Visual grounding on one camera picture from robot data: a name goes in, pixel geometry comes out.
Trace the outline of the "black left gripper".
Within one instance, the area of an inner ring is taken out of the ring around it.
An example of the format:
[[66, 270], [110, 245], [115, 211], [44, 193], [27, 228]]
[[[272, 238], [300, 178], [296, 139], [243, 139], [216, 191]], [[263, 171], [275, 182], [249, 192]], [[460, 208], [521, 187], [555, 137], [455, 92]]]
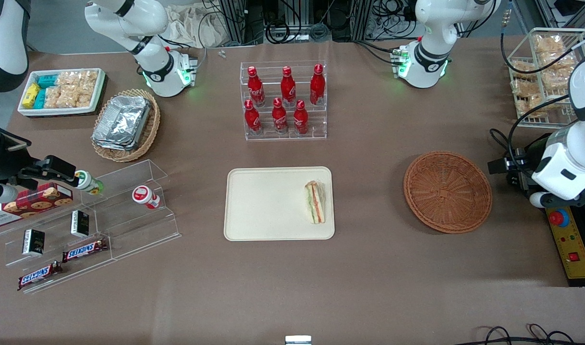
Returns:
[[528, 166], [528, 159], [513, 160], [509, 157], [488, 162], [489, 174], [518, 174]]

